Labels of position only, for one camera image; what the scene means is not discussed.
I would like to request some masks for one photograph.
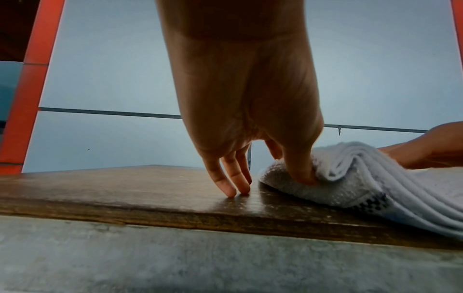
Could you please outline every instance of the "cloth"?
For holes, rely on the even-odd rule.
[[[261,173],[260,181],[319,204],[463,240],[463,168],[405,170],[360,142],[314,148],[312,160],[318,186],[293,181],[282,161]]]

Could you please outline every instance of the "wooden surface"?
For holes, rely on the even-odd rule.
[[[0,176],[0,214],[463,251],[463,242],[253,183],[228,199],[205,171],[127,167]]]

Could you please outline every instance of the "wrist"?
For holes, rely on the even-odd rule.
[[[157,0],[164,33],[264,40],[305,32],[304,0]]]

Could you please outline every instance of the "finger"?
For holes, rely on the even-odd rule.
[[[235,184],[236,188],[242,194],[248,194],[251,191],[243,172],[241,171],[240,164],[236,160],[236,152],[231,152],[222,158],[223,166],[227,171],[231,181]]]
[[[234,197],[236,195],[236,189],[223,172],[219,160],[203,159],[203,162],[207,172],[209,173],[209,176],[211,177],[212,181],[217,185],[217,187],[223,193],[225,193],[226,196]]]
[[[310,148],[283,149],[286,169],[297,182],[305,185],[316,185],[317,180],[312,166]]]
[[[270,154],[275,160],[279,160],[283,157],[283,150],[274,140],[266,140],[265,144],[269,148]]]
[[[249,146],[250,144],[236,151],[236,160],[238,161],[238,164],[240,165],[240,168],[241,168],[241,172],[243,173],[247,182],[251,184],[252,178],[251,178],[251,173],[249,172],[249,165],[247,164],[247,150],[249,150]]]

